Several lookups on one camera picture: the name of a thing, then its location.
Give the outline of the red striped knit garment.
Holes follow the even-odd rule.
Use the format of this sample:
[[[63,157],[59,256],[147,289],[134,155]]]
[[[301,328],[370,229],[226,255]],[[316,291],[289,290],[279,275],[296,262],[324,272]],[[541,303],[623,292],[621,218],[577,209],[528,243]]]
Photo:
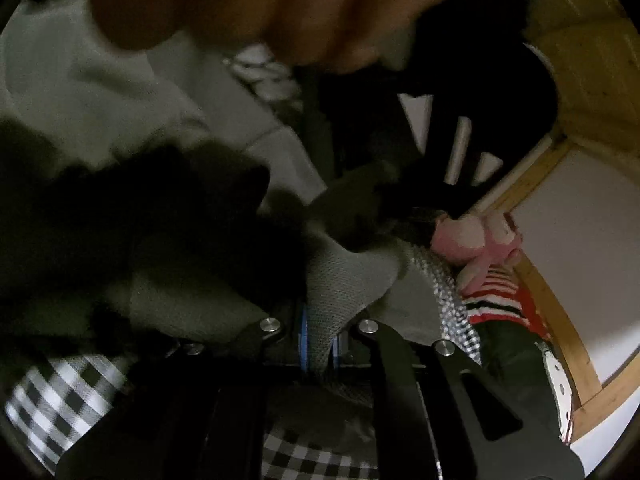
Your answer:
[[[551,340],[546,320],[529,289],[504,266],[491,266],[480,288],[463,294],[462,302],[472,325],[506,321],[526,327],[543,340]]]

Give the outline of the pink plush toy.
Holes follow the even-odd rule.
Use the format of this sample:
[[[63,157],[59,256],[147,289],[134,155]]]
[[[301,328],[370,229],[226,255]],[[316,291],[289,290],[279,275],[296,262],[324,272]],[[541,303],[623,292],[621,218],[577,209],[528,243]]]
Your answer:
[[[459,269],[462,295],[477,292],[492,266],[513,266],[521,257],[523,235],[507,212],[465,214],[436,221],[431,251]]]

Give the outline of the light grey cloth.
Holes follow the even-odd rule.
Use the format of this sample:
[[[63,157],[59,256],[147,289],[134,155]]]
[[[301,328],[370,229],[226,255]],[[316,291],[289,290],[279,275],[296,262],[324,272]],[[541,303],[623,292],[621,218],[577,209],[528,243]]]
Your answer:
[[[23,1],[1,34],[1,116],[98,169],[151,141],[218,141],[264,162],[270,190],[309,204],[326,190],[302,142],[246,90],[222,55],[183,35],[125,52],[88,0]]]

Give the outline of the grey knit sweater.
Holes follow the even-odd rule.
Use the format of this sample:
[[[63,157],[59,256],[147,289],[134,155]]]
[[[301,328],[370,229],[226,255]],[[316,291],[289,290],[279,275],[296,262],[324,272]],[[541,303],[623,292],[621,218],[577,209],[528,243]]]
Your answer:
[[[408,341],[431,344],[444,338],[473,361],[480,359],[480,337],[442,258],[406,242],[349,252],[324,233],[313,241],[317,250],[303,307],[258,307],[219,290],[162,287],[142,275],[110,298],[133,326],[193,341],[229,341],[270,316],[283,321],[303,312],[306,318],[295,323],[306,332],[311,370],[326,368],[333,339],[367,308]]]

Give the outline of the black white checkered bedsheet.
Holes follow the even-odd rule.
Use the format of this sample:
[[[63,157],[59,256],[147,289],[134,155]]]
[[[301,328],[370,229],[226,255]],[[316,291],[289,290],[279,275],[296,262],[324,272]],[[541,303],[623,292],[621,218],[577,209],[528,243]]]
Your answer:
[[[457,344],[480,364],[480,336],[444,260],[416,246],[406,247],[410,268],[433,289],[436,334]],[[94,426],[122,391],[129,362],[99,354],[52,359],[31,367],[12,387],[3,411],[10,427],[48,474],[65,451]]]

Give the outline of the white dotted cloth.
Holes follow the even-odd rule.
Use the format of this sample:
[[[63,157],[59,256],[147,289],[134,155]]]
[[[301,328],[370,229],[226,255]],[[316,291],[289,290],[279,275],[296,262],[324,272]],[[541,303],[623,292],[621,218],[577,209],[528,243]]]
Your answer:
[[[560,440],[569,445],[573,437],[573,390],[562,363],[555,356],[545,342],[537,342],[537,348],[542,355],[544,370],[551,386],[556,412],[559,421]]]

